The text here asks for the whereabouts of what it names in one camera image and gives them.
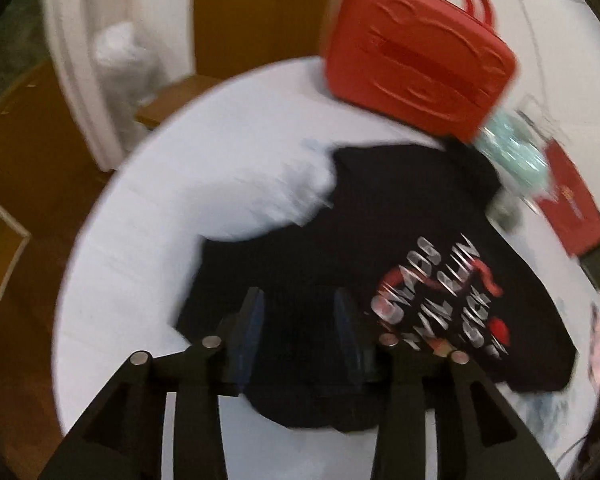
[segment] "white tabletop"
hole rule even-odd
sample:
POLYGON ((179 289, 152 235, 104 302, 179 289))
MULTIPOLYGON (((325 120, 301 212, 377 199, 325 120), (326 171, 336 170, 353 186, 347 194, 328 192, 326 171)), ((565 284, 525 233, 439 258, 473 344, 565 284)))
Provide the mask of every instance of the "white tabletop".
MULTIPOLYGON (((334 101, 321 74, 320 61, 309 58, 221 84, 156 130, 112 179, 78 236, 59 298, 53 375, 64 432, 131 353, 160 356, 186 348, 171 323, 198 265, 200 236, 247 238, 275 225, 258 213, 263 186, 254 182, 282 180, 299 163, 323 167, 326 154, 316 146, 436 145, 406 126, 334 101)), ((589 305, 600 298, 544 217, 526 209, 522 230, 507 239, 557 302, 580 353, 577 387, 551 401, 578 405, 559 410, 559 427, 543 442, 555 461, 587 431, 596 403, 586 380, 586 325, 589 305)), ((513 394, 507 398, 525 418, 529 404, 513 394)), ((230 479, 370 477, 375 431, 290 431, 259 416, 243 398, 222 397, 220 408, 230 479)), ((561 463, 561 473, 569 463, 561 463)))

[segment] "wooden floor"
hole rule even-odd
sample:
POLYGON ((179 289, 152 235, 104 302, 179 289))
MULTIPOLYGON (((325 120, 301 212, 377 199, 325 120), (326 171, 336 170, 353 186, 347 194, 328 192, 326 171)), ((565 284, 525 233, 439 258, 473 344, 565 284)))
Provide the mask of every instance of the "wooden floor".
POLYGON ((0 454, 21 480, 37 478, 61 439, 50 349, 56 296, 75 235, 108 176, 95 167, 68 186, 32 236, 0 305, 0 454))

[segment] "white wall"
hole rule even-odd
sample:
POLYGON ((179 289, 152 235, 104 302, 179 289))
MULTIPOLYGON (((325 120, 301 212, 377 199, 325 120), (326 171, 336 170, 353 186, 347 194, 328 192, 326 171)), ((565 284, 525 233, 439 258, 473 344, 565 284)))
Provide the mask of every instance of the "white wall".
POLYGON ((131 0, 131 15, 173 81, 195 70, 191 0, 131 0))

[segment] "silver bolt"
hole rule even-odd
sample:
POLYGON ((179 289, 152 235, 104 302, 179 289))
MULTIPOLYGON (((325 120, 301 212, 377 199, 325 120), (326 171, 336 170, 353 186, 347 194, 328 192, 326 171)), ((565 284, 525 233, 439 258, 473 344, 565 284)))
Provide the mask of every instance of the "silver bolt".
POLYGON ((149 360, 149 354, 147 352, 134 352, 133 354, 131 354, 131 357, 129 358, 129 360, 131 361, 131 364, 133 365, 143 365, 145 362, 147 362, 149 360))
POLYGON ((202 340, 202 346, 205 348, 218 348, 222 344, 222 339, 217 335, 208 335, 202 340))
POLYGON ((451 360, 459 365, 465 365, 469 362, 469 356, 466 352, 455 351, 451 354, 451 360))
POLYGON ((385 333, 380 336, 379 341, 384 346, 396 346, 400 340, 395 334, 385 333))

